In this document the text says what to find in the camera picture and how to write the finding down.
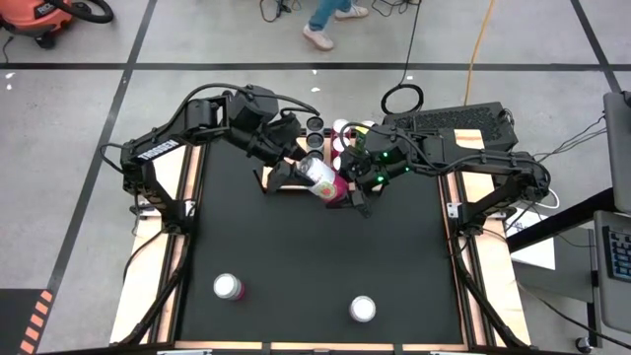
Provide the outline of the black perforated computer case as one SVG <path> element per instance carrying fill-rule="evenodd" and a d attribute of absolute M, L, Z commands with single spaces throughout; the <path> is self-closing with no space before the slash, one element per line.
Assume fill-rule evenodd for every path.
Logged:
<path fill-rule="evenodd" d="M 498 151 L 510 151 L 519 142 L 511 113 L 499 102 L 388 114 L 383 124 L 418 132 L 442 128 L 479 130 L 484 146 Z"/>

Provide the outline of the person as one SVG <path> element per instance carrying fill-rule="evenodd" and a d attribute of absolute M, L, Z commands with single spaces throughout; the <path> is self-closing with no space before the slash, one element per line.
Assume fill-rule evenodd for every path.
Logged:
<path fill-rule="evenodd" d="M 369 10 L 353 0 L 319 0 L 315 12 L 303 28 L 305 39 L 318 50 L 330 51 L 334 48 L 333 40 L 325 32 L 331 16 L 340 21 L 363 19 L 369 16 Z"/>

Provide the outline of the black mat with orange stripes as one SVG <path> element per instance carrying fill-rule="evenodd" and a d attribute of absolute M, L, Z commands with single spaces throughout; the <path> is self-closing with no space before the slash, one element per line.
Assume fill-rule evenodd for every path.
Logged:
<path fill-rule="evenodd" d="M 35 355 L 53 299 L 48 289 L 0 289 L 0 355 Z"/>

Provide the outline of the orange shop vacuum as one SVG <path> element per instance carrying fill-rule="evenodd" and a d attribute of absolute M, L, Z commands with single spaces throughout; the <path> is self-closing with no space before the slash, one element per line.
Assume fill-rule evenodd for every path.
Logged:
<path fill-rule="evenodd" d="M 55 36 L 72 19 L 72 15 L 45 0 L 0 0 L 0 28 L 31 37 L 43 49 L 55 46 Z"/>

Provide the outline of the pink and silver can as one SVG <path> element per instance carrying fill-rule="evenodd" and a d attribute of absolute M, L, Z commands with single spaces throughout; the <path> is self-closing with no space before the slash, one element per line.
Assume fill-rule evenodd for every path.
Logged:
<path fill-rule="evenodd" d="M 349 305 L 349 315 L 356 322 L 369 322 L 377 313 L 375 302 L 366 295 L 355 297 Z"/>
<path fill-rule="evenodd" d="M 220 299 L 236 301 L 241 299 L 245 294 L 245 286 L 235 275 L 231 273 L 223 273 L 215 278 L 213 291 Z"/>
<path fill-rule="evenodd" d="M 333 202 L 347 195 L 347 181 L 321 159 L 305 157 L 298 163 L 298 169 L 314 183 L 309 191 L 323 201 Z"/>

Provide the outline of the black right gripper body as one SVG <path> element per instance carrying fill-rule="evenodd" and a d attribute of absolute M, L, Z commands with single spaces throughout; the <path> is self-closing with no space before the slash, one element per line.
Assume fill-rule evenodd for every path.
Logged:
<path fill-rule="evenodd" d="M 355 144 L 342 152 L 344 179 L 360 189 L 370 190 L 386 186 L 393 178 L 414 170 L 419 146 L 413 138 L 393 125 L 368 128 L 366 135 L 356 131 Z"/>

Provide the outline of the grey keyboard console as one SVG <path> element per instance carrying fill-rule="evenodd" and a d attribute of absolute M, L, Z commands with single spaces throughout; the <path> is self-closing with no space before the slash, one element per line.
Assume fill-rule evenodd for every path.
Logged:
<path fill-rule="evenodd" d="M 602 320 L 631 333 L 631 217 L 597 211 L 594 223 Z"/>

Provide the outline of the wooden shelf with black legs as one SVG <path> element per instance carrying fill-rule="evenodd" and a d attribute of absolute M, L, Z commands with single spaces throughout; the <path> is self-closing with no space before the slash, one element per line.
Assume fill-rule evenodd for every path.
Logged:
<path fill-rule="evenodd" d="M 303 135 L 297 139 L 298 144 L 305 149 L 308 153 L 310 153 L 313 148 L 307 143 L 307 136 Z M 316 149 L 322 155 L 322 160 L 325 164 L 331 167 L 331 140 L 329 136 L 325 136 L 323 138 L 323 142 Z M 263 167 L 259 170 L 254 170 L 255 176 L 260 180 L 260 185 L 264 191 L 268 191 L 269 186 L 269 175 L 272 172 L 272 168 Z M 305 185 L 300 185 L 297 183 L 290 184 L 289 182 L 285 182 L 278 187 L 278 191 L 280 190 L 307 190 L 308 187 Z"/>

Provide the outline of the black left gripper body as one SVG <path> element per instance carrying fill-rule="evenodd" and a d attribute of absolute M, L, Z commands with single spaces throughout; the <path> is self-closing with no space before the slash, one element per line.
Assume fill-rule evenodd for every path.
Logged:
<path fill-rule="evenodd" d="M 281 113 L 278 120 L 261 123 L 249 135 L 244 150 L 248 157 L 255 157 L 265 166 L 290 159 L 301 161 L 308 153 L 297 142 L 301 136 L 302 125 L 292 111 Z"/>

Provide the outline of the black bar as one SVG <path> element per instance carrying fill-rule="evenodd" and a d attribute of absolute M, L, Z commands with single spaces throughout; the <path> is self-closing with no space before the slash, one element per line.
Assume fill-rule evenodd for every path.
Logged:
<path fill-rule="evenodd" d="M 525 249 L 555 234 L 591 221 L 597 211 L 631 214 L 631 190 L 610 187 L 566 210 L 507 237 L 509 252 Z"/>

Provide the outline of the white paper sheet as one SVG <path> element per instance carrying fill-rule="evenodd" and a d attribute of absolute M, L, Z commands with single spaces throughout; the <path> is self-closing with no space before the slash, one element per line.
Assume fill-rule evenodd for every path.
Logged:
<path fill-rule="evenodd" d="M 527 210 L 518 208 L 517 212 L 505 221 L 505 234 L 507 237 L 516 234 L 538 222 L 546 219 L 546 216 L 538 214 L 533 208 Z M 555 270 L 555 248 L 554 240 L 547 239 L 530 247 L 511 252 L 512 261 L 537 266 L 540 268 Z"/>

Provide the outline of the grey monitor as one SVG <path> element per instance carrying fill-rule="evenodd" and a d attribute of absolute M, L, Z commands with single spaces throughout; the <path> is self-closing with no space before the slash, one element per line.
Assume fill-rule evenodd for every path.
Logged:
<path fill-rule="evenodd" d="M 614 204 L 631 214 L 631 91 L 605 94 L 603 108 Z"/>

